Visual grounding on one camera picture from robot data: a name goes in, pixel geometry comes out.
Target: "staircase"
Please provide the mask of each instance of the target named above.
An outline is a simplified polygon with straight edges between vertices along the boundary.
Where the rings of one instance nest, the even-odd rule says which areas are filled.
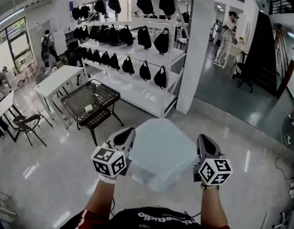
[[[277,90],[275,48],[270,19],[259,12],[246,64],[252,67],[254,82],[273,96]]]

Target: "shiny floor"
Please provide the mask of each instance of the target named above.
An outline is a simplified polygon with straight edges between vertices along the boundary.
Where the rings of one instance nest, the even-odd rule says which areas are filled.
[[[216,50],[216,46],[208,47],[195,96],[245,121],[278,142],[281,142],[282,126],[282,133],[291,137],[289,148],[294,151],[294,127],[287,119],[294,104],[288,90],[280,99],[276,99],[255,84],[252,93],[245,83],[238,88],[240,79],[232,79],[231,60],[224,70],[213,64]]]
[[[26,115],[41,110],[32,89],[33,84],[27,83],[15,93],[16,105]],[[167,118],[194,142],[199,134],[209,135],[230,159],[234,173],[220,189],[230,226],[260,228],[267,213],[263,228],[270,228],[290,202],[290,182],[275,168],[272,150],[200,115],[195,104],[194,101],[187,115],[172,110]],[[153,118],[124,101],[119,101],[115,109],[125,126],[137,127]],[[97,173],[90,160],[95,145],[89,130],[78,131],[72,119],[68,130],[57,118],[49,121],[53,128],[43,121],[37,129],[47,147],[33,136],[33,146],[30,146],[24,134],[16,143],[9,136],[0,139],[0,190],[11,195],[8,205],[18,213],[13,228],[59,228],[84,208],[95,188]],[[110,117],[95,130],[98,143],[103,143],[120,128],[117,120]],[[284,152],[284,147],[279,149],[277,151]],[[278,161],[288,176],[294,174],[293,161],[291,151],[287,152],[286,159]],[[195,215],[200,212],[201,194],[199,184],[192,181],[191,167],[179,181],[159,193],[130,177],[119,177],[115,212],[124,208],[162,206]]]

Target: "dark gray floor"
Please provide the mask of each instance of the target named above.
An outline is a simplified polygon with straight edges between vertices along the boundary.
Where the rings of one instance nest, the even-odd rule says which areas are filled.
[[[294,127],[287,118],[292,111],[293,98],[285,90],[280,99],[276,99],[263,88],[254,84],[253,92],[240,79],[232,79],[231,62],[222,70],[213,64],[216,46],[209,46],[195,96],[247,123],[268,136],[281,142],[282,134],[291,138],[289,148],[294,151]]]

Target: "tiled floor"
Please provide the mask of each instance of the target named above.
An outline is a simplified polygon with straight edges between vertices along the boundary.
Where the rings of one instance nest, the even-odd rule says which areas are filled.
[[[294,104],[288,91],[285,90],[281,98],[276,99],[255,84],[252,93],[246,84],[238,88],[240,80],[232,79],[231,62],[224,70],[213,64],[216,50],[216,46],[208,47],[195,96],[245,121],[278,142],[281,141],[282,126],[282,133],[291,137],[289,148],[294,151],[294,127],[287,119]]]
[[[32,85],[26,85],[15,95],[18,107],[26,109],[25,113],[41,109]],[[260,228],[267,213],[264,228],[271,227],[290,202],[290,182],[275,168],[272,150],[200,115],[195,104],[194,101],[187,115],[172,110],[168,118],[194,142],[199,134],[209,135],[230,159],[234,173],[220,189],[230,226]],[[119,101],[115,109],[125,126],[137,127],[153,118],[124,101]],[[43,121],[37,129],[47,147],[34,136],[31,136],[33,146],[30,146],[24,134],[17,143],[9,136],[0,139],[0,190],[12,197],[9,206],[18,213],[14,222],[17,229],[59,228],[63,220],[84,208],[95,187],[97,174],[90,160],[95,145],[89,130],[78,131],[71,119],[68,130],[57,118],[49,121],[53,128]],[[103,143],[120,128],[118,121],[110,117],[95,130],[98,142]],[[280,146],[277,151],[284,152],[284,149]],[[288,151],[286,157],[279,160],[278,165],[289,176],[294,174],[291,168],[294,155]],[[194,215],[200,212],[201,190],[198,183],[192,182],[192,167],[189,167],[179,181],[159,193],[130,177],[119,177],[115,201],[115,212],[124,208],[163,206]]]

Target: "white shelving unit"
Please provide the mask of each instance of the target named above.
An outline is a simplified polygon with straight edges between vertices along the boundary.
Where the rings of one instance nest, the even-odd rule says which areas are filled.
[[[95,3],[97,0],[90,0],[88,3]],[[116,53],[119,60],[120,71],[113,69],[107,65],[102,65],[97,62],[89,60],[83,60],[85,65],[90,65],[101,70],[100,73],[92,76],[92,79],[96,79],[99,82],[108,85],[109,87],[119,91],[121,98],[125,101],[149,112],[150,114],[163,118],[175,105],[177,96],[174,93],[177,84],[182,77],[184,68],[182,67],[179,73],[171,71],[171,66],[183,60],[186,53],[184,50],[174,48],[175,28],[179,26],[186,26],[184,21],[179,22],[176,20],[177,12],[182,17],[178,9],[178,0],[175,0],[176,12],[171,16],[171,20],[162,19],[149,19],[149,18],[126,18],[126,19],[100,19],[98,21],[83,22],[77,27],[82,26],[101,26],[112,25],[115,26],[128,25],[131,28],[137,28],[141,26],[147,26],[149,28],[169,30],[169,47],[168,52],[164,55],[159,54],[154,45],[148,50],[145,50],[143,46],[137,43],[137,39],[134,40],[133,45],[121,45],[112,46],[107,43],[99,43],[94,40],[89,40],[82,43],[80,46],[88,49],[98,50],[100,54],[107,51],[111,57],[113,53]],[[124,59],[129,56],[131,58],[135,73],[133,76],[125,73],[122,70]],[[145,82],[139,75],[139,69],[144,61],[148,62],[151,79]],[[164,66],[167,75],[167,87],[161,89],[154,83],[154,76],[160,70],[160,67]]]

